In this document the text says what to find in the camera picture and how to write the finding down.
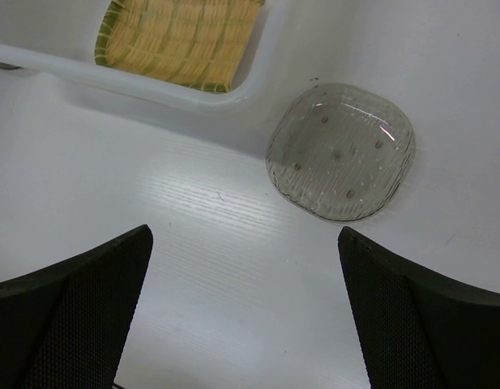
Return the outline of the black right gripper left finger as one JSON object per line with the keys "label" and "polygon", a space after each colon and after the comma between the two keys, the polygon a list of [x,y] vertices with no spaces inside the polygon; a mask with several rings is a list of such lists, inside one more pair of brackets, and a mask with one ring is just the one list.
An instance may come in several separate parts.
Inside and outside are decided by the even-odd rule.
{"label": "black right gripper left finger", "polygon": [[111,388],[153,247],[141,225],[0,282],[0,388]]}

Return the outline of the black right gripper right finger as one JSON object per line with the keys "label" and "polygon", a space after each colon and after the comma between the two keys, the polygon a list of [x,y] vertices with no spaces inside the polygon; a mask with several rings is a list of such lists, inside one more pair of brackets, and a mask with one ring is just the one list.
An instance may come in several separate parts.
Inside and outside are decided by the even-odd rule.
{"label": "black right gripper right finger", "polygon": [[500,388],[500,293],[342,228],[340,263],[370,386]]}

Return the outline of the clear glass plate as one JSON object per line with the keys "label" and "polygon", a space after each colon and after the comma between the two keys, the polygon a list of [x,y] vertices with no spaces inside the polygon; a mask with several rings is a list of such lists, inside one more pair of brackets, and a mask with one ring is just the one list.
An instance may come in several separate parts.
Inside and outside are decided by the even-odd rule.
{"label": "clear glass plate", "polygon": [[397,105],[352,85],[325,83],[287,108],[267,146],[266,167],[290,203],[348,223],[389,204],[415,152],[415,131]]}

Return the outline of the white plastic bin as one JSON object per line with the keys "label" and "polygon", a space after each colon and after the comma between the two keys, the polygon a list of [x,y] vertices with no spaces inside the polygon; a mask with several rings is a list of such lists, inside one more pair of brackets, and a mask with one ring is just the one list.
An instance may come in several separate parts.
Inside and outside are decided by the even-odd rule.
{"label": "white plastic bin", "polygon": [[206,126],[227,135],[271,131],[288,103],[286,58],[304,20],[301,1],[268,1],[259,12],[233,88],[224,94],[99,66],[94,46],[106,1],[0,1],[2,81],[22,83],[35,117],[88,109],[153,126]]}

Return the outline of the woven bamboo tray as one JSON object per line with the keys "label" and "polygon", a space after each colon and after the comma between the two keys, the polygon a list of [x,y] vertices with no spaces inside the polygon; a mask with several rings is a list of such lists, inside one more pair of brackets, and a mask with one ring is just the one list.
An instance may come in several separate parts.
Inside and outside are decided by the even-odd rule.
{"label": "woven bamboo tray", "polygon": [[95,62],[202,92],[230,92],[263,4],[112,1],[97,34]]}

